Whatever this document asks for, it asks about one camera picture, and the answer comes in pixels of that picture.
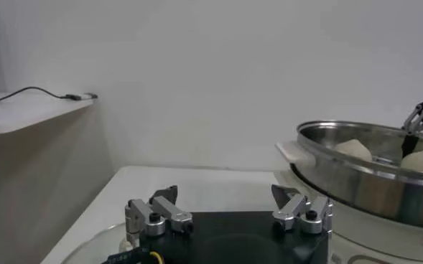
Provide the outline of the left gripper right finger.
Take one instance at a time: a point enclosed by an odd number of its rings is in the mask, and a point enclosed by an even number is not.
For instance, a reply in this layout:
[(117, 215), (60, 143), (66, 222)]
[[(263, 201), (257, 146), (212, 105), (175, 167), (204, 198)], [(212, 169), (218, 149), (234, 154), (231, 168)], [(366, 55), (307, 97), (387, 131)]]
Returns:
[(310, 201), (295, 188), (275, 184), (271, 185), (271, 193), (278, 207), (272, 217), (283, 231), (290, 231), (297, 224), (305, 234), (332, 234), (333, 204), (328, 197), (318, 196)]

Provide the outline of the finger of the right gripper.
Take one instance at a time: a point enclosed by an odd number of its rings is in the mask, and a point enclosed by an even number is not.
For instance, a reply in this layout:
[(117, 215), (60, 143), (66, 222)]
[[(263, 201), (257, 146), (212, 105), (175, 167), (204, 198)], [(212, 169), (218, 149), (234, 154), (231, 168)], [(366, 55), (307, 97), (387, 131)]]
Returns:
[(423, 106), (417, 105), (401, 127), (405, 137), (401, 145), (402, 157), (411, 154), (419, 140), (418, 134), (423, 131)]

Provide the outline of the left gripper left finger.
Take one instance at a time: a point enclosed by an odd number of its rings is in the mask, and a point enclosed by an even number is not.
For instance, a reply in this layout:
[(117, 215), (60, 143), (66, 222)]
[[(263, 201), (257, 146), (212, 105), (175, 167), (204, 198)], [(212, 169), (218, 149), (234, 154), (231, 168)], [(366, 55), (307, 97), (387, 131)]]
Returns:
[(126, 241), (135, 248), (140, 237), (160, 238), (167, 231), (191, 235), (194, 230), (190, 212), (176, 206), (177, 185), (157, 190), (148, 202), (130, 199), (125, 206)]

